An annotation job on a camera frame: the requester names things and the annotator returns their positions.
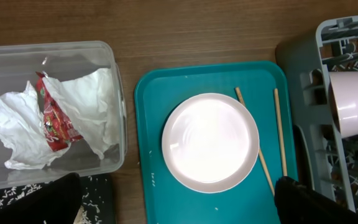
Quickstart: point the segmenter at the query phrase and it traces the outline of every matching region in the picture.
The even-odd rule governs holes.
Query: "plate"
[[[237,100],[218,93],[193,96],[169,116],[162,152],[171,174],[203,193],[229,190],[251,172],[258,156],[256,123]]]

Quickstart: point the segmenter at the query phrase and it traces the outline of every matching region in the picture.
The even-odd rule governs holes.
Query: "table surface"
[[[156,68],[275,61],[276,45],[326,19],[358,15],[358,0],[0,0],[0,45],[102,40],[127,103],[128,153],[113,174],[118,223],[146,223],[134,88]]]

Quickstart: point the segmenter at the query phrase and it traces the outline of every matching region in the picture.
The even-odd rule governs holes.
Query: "chopstick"
[[[243,99],[243,97],[242,97],[240,88],[239,88],[239,87],[236,87],[235,90],[236,90],[236,94],[237,94],[237,97],[238,97],[240,103],[241,103],[244,107],[246,107],[246,103],[244,102],[244,99]],[[258,154],[259,154],[260,162],[262,163],[262,167],[264,168],[264,171],[265,171],[265,175],[266,175],[266,179],[267,179],[268,185],[270,186],[270,189],[272,190],[272,193],[273,193],[273,196],[274,196],[273,182],[272,182],[272,179],[270,178],[269,170],[267,169],[266,162],[265,162],[265,158],[264,158],[264,155],[262,154],[261,148],[259,148]]]
[[[287,176],[288,175],[288,173],[287,173],[287,160],[285,159],[285,148],[284,148],[284,138],[283,138],[283,124],[281,122],[280,100],[278,99],[278,89],[274,89],[274,101],[275,101],[275,104],[276,104],[278,136],[280,138],[281,164],[283,166],[283,175]]]

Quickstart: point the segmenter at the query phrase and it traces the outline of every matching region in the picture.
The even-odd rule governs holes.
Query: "plastic container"
[[[60,81],[88,75],[99,68],[110,68],[113,88],[117,94],[114,102],[119,125],[119,144],[105,152],[99,160],[84,140],[72,144],[61,158],[42,170],[9,170],[4,162],[12,154],[0,141],[0,189],[17,185],[48,182],[69,172],[81,176],[113,172],[124,162],[126,143],[126,109],[119,70],[110,46],[104,42],[69,42],[0,47],[0,96],[9,91],[23,91],[27,80],[35,86],[36,71],[46,71]]]

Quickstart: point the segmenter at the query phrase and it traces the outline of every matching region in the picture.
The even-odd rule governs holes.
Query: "dish rack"
[[[358,212],[358,136],[342,139],[329,97],[329,72],[358,71],[358,16],[324,21],[280,43],[276,59],[287,76],[314,190]]]

